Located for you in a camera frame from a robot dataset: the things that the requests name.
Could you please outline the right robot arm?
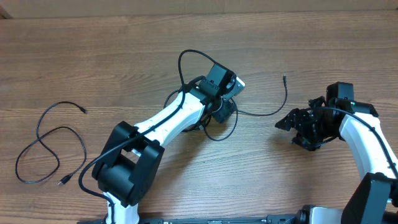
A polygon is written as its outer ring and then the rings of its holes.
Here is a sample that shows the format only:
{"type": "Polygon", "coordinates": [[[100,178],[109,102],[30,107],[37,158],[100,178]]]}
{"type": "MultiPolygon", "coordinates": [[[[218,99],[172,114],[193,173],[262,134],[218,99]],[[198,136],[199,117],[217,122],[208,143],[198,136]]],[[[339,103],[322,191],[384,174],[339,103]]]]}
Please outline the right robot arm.
{"type": "Polygon", "coordinates": [[[361,182],[343,209],[305,205],[289,223],[397,223],[397,158],[381,130],[372,104],[354,99],[351,83],[327,86],[326,95],[309,100],[308,108],[293,109],[275,124],[297,134],[292,139],[308,151],[340,139],[347,143],[361,182]]]}

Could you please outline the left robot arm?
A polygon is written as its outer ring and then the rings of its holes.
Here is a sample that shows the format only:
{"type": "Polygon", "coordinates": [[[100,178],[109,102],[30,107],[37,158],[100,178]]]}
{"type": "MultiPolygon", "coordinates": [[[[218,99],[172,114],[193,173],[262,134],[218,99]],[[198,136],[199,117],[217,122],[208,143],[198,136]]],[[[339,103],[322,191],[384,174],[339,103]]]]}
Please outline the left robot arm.
{"type": "Polygon", "coordinates": [[[184,83],[176,99],[162,111],[131,126],[115,126],[92,177],[108,203],[105,223],[138,223],[138,204],[151,187],[165,147],[187,128],[203,127],[206,116],[223,123],[234,111],[232,97],[244,82],[214,63],[208,75],[184,83]]]}

